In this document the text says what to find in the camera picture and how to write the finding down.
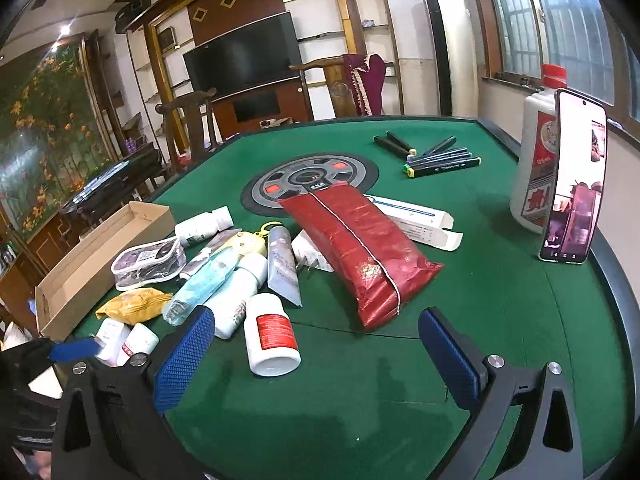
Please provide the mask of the silver floral hand cream tube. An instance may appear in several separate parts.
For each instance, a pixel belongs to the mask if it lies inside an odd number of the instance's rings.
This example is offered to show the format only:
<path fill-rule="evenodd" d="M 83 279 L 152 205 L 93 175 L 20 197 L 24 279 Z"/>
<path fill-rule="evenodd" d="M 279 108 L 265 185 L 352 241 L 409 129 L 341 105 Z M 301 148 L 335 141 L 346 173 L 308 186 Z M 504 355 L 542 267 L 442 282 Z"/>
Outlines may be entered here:
<path fill-rule="evenodd" d="M 180 280 L 187 281 L 215 252 L 218 252 L 239 232 L 241 232 L 240 229 L 228 229 L 216 234 L 182 269 L 179 273 Z"/>

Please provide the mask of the yellow snack packet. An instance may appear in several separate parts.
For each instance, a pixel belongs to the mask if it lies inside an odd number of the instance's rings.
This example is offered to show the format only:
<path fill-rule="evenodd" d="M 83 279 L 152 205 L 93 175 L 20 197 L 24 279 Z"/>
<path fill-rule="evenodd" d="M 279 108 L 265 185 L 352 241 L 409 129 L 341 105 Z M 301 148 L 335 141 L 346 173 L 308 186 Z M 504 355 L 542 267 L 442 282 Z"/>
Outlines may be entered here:
<path fill-rule="evenodd" d="M 171 298 L 169 292 L 152 287 L 127 290 L 96 310 L 96 318 L 111 318 L 127 325 L 144 323 L 161 315 Z"/>

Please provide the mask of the clear pink cosmetic pouch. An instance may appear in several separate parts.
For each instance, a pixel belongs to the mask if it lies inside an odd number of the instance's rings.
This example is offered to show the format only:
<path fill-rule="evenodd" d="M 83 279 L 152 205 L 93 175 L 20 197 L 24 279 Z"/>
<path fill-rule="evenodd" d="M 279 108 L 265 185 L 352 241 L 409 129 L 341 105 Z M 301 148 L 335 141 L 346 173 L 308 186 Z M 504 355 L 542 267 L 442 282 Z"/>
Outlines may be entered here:
<path fill-rule="evenodd" d="M 120 292 L 176 278 L 186 266 L 186 253 L 177 237 L 127 248 L 111 265 Z"/>

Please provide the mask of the red foil pouch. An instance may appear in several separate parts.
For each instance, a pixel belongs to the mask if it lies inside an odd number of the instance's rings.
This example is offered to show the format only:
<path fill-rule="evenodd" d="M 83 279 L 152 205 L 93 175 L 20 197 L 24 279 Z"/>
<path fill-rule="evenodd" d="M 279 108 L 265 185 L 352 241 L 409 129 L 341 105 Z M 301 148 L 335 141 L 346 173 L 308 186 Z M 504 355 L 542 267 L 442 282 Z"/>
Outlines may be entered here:
<path fill-rule="evenodd" d="M 355 297 L 365 330 L 376 330 L 400 315 L 442 270 L 348 183 L 281 198 L 279 204 Z"/>

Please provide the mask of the silver pink cream tube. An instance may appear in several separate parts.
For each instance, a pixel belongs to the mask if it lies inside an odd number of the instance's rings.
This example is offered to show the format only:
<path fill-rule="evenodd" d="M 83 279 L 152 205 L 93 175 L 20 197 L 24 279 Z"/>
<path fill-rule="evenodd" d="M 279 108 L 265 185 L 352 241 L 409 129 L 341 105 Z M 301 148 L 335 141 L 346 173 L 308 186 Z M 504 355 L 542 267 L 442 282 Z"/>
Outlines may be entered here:
<path fill-rule="evenodd" d="M 268 234 L 267 285 L 272 292 L 288 300 L 293 306 L 303 307 L 291 234 L 280 224 L 273 226 Z"/>

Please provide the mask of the black marker dark cap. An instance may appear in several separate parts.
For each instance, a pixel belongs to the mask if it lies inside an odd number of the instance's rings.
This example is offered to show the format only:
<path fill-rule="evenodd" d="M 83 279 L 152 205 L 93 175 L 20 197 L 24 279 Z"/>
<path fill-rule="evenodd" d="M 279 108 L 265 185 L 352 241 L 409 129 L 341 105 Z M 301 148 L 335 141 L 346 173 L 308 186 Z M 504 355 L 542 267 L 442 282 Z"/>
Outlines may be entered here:
<path fill-rule="evenodd" d="M 432 154 L 420 155 L 420 156 L 408 156 L 406 159 L 406 162 L 418 162 L 419 160 L 461 156 L 464 154 L 469 154 L 469 152 L 470 151 L 467 148 L 454 148 L 453 150 L 442 151 L 439 153 L 432 153 Z"/>

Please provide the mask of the light blue tissue pack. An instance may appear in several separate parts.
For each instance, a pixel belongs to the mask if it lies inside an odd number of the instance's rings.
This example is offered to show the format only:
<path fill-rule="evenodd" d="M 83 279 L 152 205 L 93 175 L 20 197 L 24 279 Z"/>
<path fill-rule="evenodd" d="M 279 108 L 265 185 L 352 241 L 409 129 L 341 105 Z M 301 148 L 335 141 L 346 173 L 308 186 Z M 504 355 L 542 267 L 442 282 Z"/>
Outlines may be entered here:
<path fill-rule="evenodd" d="M 164 321 L 171 326 L 182 324 L 197 306 L 202 306 L 224 284 L 239 261 L 239 252 L 231 247 L 212 255 L 163 307 Z"/>

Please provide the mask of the small white jar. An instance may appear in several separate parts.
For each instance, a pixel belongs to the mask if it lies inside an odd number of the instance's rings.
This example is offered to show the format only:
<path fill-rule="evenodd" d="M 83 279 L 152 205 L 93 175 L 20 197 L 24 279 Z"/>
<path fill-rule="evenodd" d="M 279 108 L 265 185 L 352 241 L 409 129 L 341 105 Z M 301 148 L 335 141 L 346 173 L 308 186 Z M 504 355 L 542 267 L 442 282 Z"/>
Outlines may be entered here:
<path fill-rule="evenodd" d="M 123 366 L 136 353 L 151 354 L 160 342 L 157 334 L 142 323 L 137 323 L 120 346 L 116 365 Z"/>

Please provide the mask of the white bottle red label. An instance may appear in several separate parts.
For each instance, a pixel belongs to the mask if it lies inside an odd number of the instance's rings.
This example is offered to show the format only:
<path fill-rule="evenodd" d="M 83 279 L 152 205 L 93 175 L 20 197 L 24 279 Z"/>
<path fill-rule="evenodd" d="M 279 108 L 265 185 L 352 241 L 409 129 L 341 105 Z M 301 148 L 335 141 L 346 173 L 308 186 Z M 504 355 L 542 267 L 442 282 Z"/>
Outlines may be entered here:
<path fill-rule="evenodd" d="M 250 371 L 259 377 L 280 377 L 302 362 L 290 318 L 280 298 L 257 294 L 246 303 L 243 325 Z"/>

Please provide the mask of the brown cardboard box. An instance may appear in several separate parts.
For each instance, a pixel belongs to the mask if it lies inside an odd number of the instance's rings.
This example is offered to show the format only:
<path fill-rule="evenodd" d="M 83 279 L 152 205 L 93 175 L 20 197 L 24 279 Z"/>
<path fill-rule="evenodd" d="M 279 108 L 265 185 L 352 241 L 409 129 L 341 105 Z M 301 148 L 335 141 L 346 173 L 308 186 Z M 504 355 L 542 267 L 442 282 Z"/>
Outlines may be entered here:
<path fill-rule="evenodd" d="M 35 288 L 38 334 L 62 341 L 114 287 L 111 264 L 125 249 L 162 240 L 175 227 L 170 208 L 131 202 L 79 242 Z"/>

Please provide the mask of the yellow keychain case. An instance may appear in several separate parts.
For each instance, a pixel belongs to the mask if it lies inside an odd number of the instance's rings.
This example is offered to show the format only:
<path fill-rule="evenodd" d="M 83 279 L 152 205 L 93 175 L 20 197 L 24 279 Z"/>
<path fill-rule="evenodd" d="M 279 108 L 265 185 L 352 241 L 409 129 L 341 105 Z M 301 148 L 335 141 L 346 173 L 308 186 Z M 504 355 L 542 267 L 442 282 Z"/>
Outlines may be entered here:
<path fill-rule="evenodd" d="M 240 258 L 249 254 L 259 254 L 267 257 L 267 240 L 269 231 L 276 226 L 282 226 L 280 221 L 270 221 L 263 224 L 256 232 L 239 232 L 232 236 L 224 246 L 232 248 Z"/>

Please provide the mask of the white plastic bottle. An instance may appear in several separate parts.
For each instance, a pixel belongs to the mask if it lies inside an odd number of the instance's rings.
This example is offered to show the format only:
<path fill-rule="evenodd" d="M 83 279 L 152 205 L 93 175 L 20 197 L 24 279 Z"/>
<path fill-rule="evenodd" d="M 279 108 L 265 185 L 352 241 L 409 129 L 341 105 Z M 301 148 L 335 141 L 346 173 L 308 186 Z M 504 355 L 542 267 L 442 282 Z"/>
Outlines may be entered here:
<path fill-rule="evenodd" d="M 267 258 L 259 252 L 247 254 L 220 289 L 206 301 L 206 307 L 214 315 L 216 338 L 230 339 L 243 323 L 247 300 L 265 283 L 267 266 Z"/>

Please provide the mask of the white bottle green label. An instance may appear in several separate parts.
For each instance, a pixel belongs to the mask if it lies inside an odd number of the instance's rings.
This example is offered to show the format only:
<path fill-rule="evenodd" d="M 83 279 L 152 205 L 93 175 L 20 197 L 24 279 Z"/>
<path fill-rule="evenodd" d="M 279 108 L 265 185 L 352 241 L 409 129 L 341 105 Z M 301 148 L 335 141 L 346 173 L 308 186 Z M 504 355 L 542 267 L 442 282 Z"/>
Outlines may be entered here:
<path fill-rule="evenodd" d="M 227 206 L 205 211 L 175 225 L 177 240 L 183 248 L 209 240 L 216 234 L 233 226 Z"/>

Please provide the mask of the white power adapter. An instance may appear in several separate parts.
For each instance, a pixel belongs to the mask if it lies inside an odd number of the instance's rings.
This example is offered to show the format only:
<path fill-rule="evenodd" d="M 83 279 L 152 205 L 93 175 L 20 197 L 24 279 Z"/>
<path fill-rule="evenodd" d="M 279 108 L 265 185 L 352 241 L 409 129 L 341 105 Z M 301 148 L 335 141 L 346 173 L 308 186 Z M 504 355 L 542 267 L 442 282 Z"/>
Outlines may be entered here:
<path fill-rule="evenodd" d="M 300 231 L 292 240 L 292 251 L 296 264 L 308 269 L 333 272 L 332 266 L 305 231 Z"/>

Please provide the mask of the black marker yellow cap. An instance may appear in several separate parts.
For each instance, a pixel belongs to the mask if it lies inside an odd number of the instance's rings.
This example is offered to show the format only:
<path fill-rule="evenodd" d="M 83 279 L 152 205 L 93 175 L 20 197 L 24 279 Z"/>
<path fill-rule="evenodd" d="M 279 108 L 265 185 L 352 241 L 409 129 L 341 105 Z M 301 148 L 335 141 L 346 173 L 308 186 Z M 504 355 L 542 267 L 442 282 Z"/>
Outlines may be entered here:
<path fill-rule="evenodd" d="M 441 160 L 440 162 L 434 162 L 434 164 L 418 165 L 418 166 L 405 166 L 405 175 L 410 178 L 420 178 L 434 176 L 435 174 L 446 174 L 446 172 L 458 171 L 463 169 L 475 168 L 480 166 L 482 159 L 480 157 L 468 157 Z"/>

